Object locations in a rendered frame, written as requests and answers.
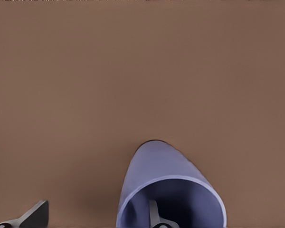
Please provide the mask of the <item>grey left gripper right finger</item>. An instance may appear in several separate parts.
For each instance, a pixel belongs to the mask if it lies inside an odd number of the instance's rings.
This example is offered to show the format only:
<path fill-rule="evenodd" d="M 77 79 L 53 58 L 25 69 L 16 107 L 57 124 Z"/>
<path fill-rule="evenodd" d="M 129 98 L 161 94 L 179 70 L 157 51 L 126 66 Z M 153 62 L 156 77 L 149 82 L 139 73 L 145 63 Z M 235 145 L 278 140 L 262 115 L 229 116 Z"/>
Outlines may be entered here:
<path fill-rule="evenodd" d="M 179 225 L 159 215 L 157 202 L 149 200 L 149 227 L 150 228 L 179 228 Z"/>

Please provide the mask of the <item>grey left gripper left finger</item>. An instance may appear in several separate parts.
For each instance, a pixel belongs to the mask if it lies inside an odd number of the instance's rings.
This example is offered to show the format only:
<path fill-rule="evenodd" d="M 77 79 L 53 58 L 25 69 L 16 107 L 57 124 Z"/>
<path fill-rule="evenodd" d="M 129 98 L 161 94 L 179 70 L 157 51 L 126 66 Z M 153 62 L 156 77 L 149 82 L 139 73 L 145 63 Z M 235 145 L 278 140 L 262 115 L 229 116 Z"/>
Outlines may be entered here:
<path fill-rule="evenodd" d="M 47 228 L 49 223 L 49 202 L 41 200 L 19 218 L 3 221 L 0 228 Z"/>

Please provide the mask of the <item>purple cup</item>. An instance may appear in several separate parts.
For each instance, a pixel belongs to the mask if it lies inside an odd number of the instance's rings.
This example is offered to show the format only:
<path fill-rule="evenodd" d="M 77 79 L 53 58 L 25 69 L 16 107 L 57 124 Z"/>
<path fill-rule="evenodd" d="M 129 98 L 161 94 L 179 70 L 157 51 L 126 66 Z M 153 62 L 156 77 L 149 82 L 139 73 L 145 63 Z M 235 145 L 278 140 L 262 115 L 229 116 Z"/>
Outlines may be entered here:
<path fill-rule="evenodd" d="M 126 172 L 116 228 L 155 228 L 149 205 L 177 228 L 226 228 L 225 205 L 198 168 L 170 144 L 151 140 L 133 155 Z"/>

